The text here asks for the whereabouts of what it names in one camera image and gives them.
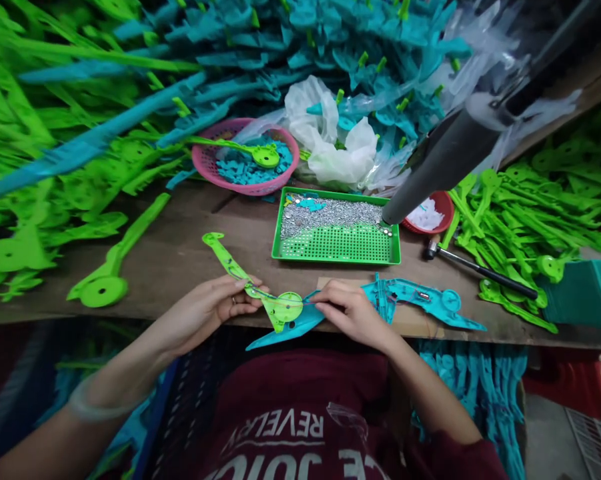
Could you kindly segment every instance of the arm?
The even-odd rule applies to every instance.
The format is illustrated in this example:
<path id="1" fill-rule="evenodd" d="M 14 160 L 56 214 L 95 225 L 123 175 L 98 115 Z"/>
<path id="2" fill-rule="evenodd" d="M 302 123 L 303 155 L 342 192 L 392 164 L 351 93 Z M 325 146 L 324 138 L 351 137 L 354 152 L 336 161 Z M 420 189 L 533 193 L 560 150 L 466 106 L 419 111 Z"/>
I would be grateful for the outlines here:
<path id="1" fill-rule="evenodd" d="M 224 321 L 262 306 L 244 293 L 244 287 L 245 281 L 236 282 L 230 276 L 198 285 L 90 377 L 82 403 L 92 411 L 133 409 L 151 393 L 174 359 L 196 348 Z M 64 406 L 0 458 L 0 480 L 86 478 L 130 413 L 93 421 L 83 418 L 72 405 Z"/>
<path id="2" fill-rule="evenodd" d="M 384 353 L 398 372 L 422 424 L 430 433 L 444 430 L 461 445 L 482 439 L 476 424 L 447 385 L 376 313 L 360 288 L 331 280 L 312 301 L 349 338 Z M 344 307 L 344 312 L 332 304 Z"/>

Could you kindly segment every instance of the bracelet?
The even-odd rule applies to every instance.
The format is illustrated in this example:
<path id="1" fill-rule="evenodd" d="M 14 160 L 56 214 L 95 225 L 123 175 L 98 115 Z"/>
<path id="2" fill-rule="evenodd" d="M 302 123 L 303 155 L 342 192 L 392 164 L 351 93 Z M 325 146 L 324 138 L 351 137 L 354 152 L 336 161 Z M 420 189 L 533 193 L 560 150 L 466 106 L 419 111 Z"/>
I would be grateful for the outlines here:
<path id="1" fill-rule="evenodd" d="M 74 414 L 82 421 L 96 423 L 106 420 L 113 420 L 126 413 L 132 412 L 146 399 L 141 399 L 132 405 L 116 408 L 93 407 L 87 403 L 85 394 L 93 379 L 93 375 L 88 376 L 73 390 L 67 405 L 73 410 Z"/>

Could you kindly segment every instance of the red plastic bowl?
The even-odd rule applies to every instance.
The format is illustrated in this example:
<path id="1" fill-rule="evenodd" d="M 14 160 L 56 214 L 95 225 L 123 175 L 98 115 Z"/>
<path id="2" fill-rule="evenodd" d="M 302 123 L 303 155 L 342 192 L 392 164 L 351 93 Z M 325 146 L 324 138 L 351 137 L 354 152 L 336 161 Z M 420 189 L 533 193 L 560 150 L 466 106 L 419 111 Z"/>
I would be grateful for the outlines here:
<path id="1" fill-rule="evenodd" d="M 430 195 L 430 198 L 436 204 L 436 210 L 445 215 L 445 217 L 442 219 L 442 222 L 440 223 L 440 225 L 438 225 L 437 228 L 433 230 L 423 230 L 416 227 L 406 218 L 400 223 L 400 225 L 407 227 L 412 232 L 422 233 L 423 235 L 435 235 L 436 233 L 442 233 L 446 229 L 448 229 L 449 225 L 452 222 L 452 219 L 454 218 L 454 202 L 452 202 L 451 197 L 445 191 L 433 192 Z"/>

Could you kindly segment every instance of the forearm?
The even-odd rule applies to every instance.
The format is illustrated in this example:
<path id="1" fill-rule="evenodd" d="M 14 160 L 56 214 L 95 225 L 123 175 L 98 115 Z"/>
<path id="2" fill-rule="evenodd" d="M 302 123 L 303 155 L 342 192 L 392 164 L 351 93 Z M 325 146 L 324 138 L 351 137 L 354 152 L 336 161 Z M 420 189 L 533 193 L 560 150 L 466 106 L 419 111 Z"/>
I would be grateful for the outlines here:
<path id="1" fill-rule="evenodd" d="M 400 376 L 424 427 L 430 432 L 444 430 L 461 445 L 482 436 L 456 396 L 427 363 L 400 337 L 392 335 L 383 347 Z"/>
<path id="2" fill-rule="evenodd" d="M 84 400 L 94 409 L 134 405 L 147 397 L 170 361 L 148 350 L 140 337 L 93 376 Z M 86 478 L 129 414 L 85 421 L 64 406 L 0 458 L 0 480 Z"/>

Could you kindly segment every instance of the teal plastic crate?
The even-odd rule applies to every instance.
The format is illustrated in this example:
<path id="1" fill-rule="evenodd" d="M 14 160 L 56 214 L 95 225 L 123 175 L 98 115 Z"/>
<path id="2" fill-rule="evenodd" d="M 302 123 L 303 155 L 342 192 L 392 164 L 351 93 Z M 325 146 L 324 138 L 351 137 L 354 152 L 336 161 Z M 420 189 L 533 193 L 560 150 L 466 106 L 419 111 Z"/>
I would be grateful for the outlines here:
<path id="1" fill-rule="evenodd" d="M 322 199 L 362 201 L 381 206 L 389 201 L 389 199 L 365 197 L 350 193 L 284 187 L 280 197 L 271 258 L 332 263 L 363 263 L 367 265 L 400 264 L 400 229 L 398 225 L 392 226 L 391 237 L 385 235 L 373 225 L 353 225 L 351 227 L 334 225 L 307 230 L 301 235 L 282 240 L 280 231 L 285 198 L 288 193 L 298 195 L 313 193 Z"/>
<path id="2" fill-rule="evenodd" d="M 539 284 L 547 292 L 545 320 L 601 327 L 601 260 L 567 263 L 560 283 Z"/>

